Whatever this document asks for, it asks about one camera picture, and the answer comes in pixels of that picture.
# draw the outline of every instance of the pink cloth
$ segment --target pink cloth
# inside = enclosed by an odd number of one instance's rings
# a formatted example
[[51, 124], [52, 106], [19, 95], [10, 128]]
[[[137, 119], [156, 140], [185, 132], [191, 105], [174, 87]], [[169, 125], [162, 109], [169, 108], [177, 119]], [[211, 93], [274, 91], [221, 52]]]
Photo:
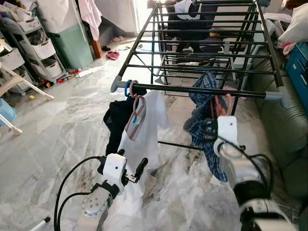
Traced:
[[120, 56], [120, 53], [116, 51], [110, 51], [107, 53], [107, 57], [112, 60], [117, 60], [119, 56]]
[[283, 47], [283, 54], [285, 55], [285, 57], [289, 57], [291, 51], [293, 50], [293, 48], [295, 47], [296, 42], [286, 42], [282, 45]]
[[232, 103], [233, 99], [230, 94], [226, 94], [227, 102], [228, 102], [228, 110], [226, 111], [219, 103], [218, 95], [215, 95], [215, 102], [216, 102], [216, 114], [217, 117], [219, 116], [230, 116], [232, 112]]
[[90, 31], [95, 41], [98, 40], [100, 32], [99, 25], [102, 22], [102, 13], [95, 5], [94, 0], [78, 0], [81, 19], [90, 25]]

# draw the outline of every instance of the white pillow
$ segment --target white pillow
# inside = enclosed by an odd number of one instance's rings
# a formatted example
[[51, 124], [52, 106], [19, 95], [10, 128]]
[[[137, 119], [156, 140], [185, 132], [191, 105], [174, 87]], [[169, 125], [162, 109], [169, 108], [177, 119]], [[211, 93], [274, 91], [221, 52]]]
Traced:
[[308, 3], [293, 9], [293, 16], [287, 30], [278, 38], [281, 42], [308, 41]]

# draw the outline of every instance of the white cloth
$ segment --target white cloth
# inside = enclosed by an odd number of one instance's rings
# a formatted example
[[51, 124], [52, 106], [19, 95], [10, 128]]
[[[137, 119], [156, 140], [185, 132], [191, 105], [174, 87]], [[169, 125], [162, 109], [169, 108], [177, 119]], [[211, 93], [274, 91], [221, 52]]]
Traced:
[[308, 41], [308, 3], [293, 9], [293, 15], [287, 30], [278, 38], [281, 42]]
[[97, 41], [100, 36], [98, 27], [102, 22], [102, 13], [95, 5], [94, 0], [78, 0], [78, 4], [81, 19], [90, 25], [92, 37], [95, 41]]
[[[178, 2], [174, 5], [175, 13], [188, 13], [190, 5], [193, 4], [192, 0], [183, 0]], [[180, 19], [183, 20], [199, 20], [200, 15], [197, 15], [196, 17], [191, 17], [190, 15], [177, 15]]]
[[148, 175], [150, 169], [160, 166], [158, 161], [157, 127], [167, 128], [169, 118], [162, 94], [153, 90], [144, 96], [146, 100], [146, 116], [136, 140], [132, 141], [125, 130], [122, 134], [120, 149], [124, 149], [124, 156], [127, 158], [126, 169], [128, 174], [135, 174], [140, 161], [146, 157], [149, 162], [138, 183], [129, 182], [124, 188], [122, 195], [118, 195], [111, 206], [108, 219], [104, 226], [106, 230], [114, 228], [117, 224], [129, 227], [129, 230], [142, 230], [142, 196], [145, 183], [151, 182]]
[[135, 200], [143, 196], [146, 181], [146, 171], [160, 166], [158, 160], [157, 126], [169, 127], [169, 118], [162, 94], [153, 90], [144, 96], [146, 101], [145, 119], [137, 138], [132, 141], [126, 131], [122, 133], [119, 150], [124, 149], [127, 158], [128, 174], [135, 174], [136, 168], [143, 158], [148, 158], [144, 175], [137, 184], [128, 184], [123, 192], [124, 199]]
[[270, 20], [278, 20], [285, 23], [290, 23], [292, 20], [292, 17], [285, 13], [265, 13], [264, 19], [270, 19]]

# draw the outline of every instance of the white pen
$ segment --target white pen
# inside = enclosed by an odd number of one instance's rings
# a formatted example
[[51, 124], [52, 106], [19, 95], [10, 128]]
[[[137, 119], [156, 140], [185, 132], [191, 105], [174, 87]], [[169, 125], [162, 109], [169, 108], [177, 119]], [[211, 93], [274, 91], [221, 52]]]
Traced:
[[47, 222], [50, 221], [50, 217], [46, 217], [44, 220], [42, 220], [38, 225], [33, 227], [30, 231], [37, 231], [40, 228], [42, 228]]

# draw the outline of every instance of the green sofa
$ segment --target green sofa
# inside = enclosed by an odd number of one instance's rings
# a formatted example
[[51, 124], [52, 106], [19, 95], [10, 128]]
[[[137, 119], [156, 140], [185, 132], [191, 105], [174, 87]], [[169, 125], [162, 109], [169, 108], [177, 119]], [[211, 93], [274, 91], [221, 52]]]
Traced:
[[[258, 54], [264, 55], [266, 52], [266, 49], [261, 49]], [[283, 66], [284, 56], [278, 51], [276, 56], [280, 66]], [[253, 69], [272, 70], [269, 60], [264, 59], [255, 59]], [[287, 73], [280, 72], [289, 94], [290, 107], [284, 109], [278, 101], [261, 99], [256, 99], [256, 104], [287, 192], [303, 203], [300, 231], [308, 231], [308, 115]], [[276, 91], [273, 76], [254, 74], [249, 80], [253, 91]]]

